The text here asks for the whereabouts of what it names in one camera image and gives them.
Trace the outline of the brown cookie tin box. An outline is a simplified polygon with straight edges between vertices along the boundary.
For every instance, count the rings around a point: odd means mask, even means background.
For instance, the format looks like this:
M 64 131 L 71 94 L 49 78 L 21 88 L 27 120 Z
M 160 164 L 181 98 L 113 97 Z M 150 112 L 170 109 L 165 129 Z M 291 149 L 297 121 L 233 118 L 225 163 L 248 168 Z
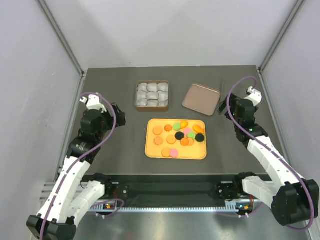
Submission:
M 167 112 L 170 85 L 167 80 L 139 80 L 134 105 L 138 112 Z

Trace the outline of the tan flower cookie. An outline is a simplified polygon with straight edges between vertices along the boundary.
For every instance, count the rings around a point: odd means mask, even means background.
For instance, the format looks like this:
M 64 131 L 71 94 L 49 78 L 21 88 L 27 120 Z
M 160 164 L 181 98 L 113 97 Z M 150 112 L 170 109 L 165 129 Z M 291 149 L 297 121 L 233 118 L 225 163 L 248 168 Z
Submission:
M 154 140 L 153 140 L 154 144 L 159 146 L 163 144 L 163 138 L 160 136 L 157 136 Z

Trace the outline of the orange flower cookie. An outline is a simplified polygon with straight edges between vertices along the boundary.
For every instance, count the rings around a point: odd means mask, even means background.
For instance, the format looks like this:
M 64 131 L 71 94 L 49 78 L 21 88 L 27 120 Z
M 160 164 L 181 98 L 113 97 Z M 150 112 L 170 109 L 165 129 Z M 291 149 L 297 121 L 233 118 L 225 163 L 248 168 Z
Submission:
M 166 125 L 164 126 L 164 130 L 165 130 L 166 132 L 170 132 L 170 131 L 172 131 L 172 129 L 173 129 L 173 127 L 172 127 L 172 125 L 170 125 L 170 124 L 166 124 Z

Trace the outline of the orange round cookie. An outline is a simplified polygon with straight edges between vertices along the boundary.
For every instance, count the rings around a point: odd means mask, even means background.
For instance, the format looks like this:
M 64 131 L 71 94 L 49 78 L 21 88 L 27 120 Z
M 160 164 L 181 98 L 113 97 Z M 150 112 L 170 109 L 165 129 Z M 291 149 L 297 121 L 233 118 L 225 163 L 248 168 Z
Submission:
M 182 139 L 180 140 L 180 144 L 181 144 L 182 146 L 187 146 L 187 145 L 189 144 L 189 139 L 188 139 L 188 138 L 182 138 Z

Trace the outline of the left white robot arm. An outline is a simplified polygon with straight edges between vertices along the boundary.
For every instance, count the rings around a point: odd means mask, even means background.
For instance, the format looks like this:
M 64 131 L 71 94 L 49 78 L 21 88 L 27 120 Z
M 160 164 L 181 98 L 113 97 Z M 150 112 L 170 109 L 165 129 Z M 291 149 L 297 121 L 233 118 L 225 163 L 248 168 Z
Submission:
M 125 126 L 125 113 L 99 93 L 85 92 L 79 100 L 86 110 L 78 135 L 68 146 L 62 170 L 49 197 L 38 213 L 30 215 L 26 222 L 38 240 L 72 240 L 82 218 L 96 206 L 97 200 L 109 198 L 114 191 L 111 179 L 96 173 L 87 187 L 75 196 L 101 147 L 117 127 Z

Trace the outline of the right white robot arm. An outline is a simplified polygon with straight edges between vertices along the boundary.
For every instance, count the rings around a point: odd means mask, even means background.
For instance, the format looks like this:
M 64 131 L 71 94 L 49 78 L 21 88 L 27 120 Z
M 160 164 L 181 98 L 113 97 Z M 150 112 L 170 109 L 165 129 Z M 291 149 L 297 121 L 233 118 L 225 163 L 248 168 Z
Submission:
M 271 179 L 266 183 L 253 172 L 235 176 L 233 192 L 239 198 L 251 195 L 268 206 L 282 226 L 308 221 L 318 217 L 319 185 L 306 180 L 284 159 L 272 143 L 267 132 L 256 123 L 255 113 L 262 94 L 253 87 L 240 98 L 230 92 L 222 101 L 218 112 L 234 124 L 236 138 L 262 165 Z

